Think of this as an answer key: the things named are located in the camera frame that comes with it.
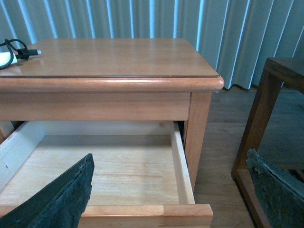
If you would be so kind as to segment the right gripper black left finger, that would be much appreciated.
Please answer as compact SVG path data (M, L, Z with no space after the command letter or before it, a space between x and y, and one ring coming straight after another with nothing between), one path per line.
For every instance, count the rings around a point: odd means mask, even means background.
M92 191L92 154L86 155L0 219L2 228L76 228Z

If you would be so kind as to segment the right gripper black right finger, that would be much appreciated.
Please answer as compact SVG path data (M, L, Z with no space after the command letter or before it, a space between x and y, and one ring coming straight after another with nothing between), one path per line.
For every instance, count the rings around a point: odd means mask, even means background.
M254 191L273 228L304 226L304 184L262 158L247 153L247 166Z

